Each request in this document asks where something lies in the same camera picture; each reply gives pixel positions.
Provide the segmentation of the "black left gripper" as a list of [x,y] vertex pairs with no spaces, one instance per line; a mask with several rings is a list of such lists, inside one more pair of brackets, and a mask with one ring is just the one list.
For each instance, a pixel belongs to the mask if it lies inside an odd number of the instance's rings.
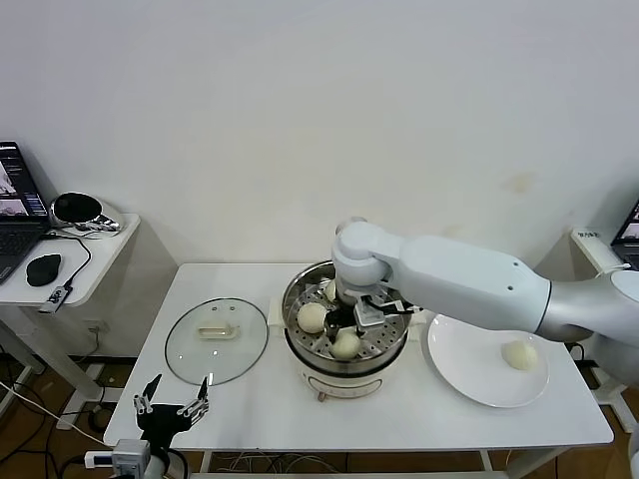
[[142,431],[141,439],[152,449],[169,449],[174,437],[191,429],[209,411],[208,379],[204,378],[197,397],[182,409],[180,406],[153,406],[152,399],[161,381],[157,374],[146,384],[141,394],[133,398],[136,422]]

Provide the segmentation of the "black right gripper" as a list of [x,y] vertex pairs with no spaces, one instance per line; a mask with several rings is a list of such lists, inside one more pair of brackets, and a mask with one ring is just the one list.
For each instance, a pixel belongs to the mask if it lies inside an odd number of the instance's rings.
[[[326,313],[326,322],[324,323],[324,333],[328,339],[336,339],[339,332],[339,324],[337,322],[355,322],[354,305],[348,304],[337,298]],[[358,338],[365,335],[365,329],[357,326],[355,334]]]

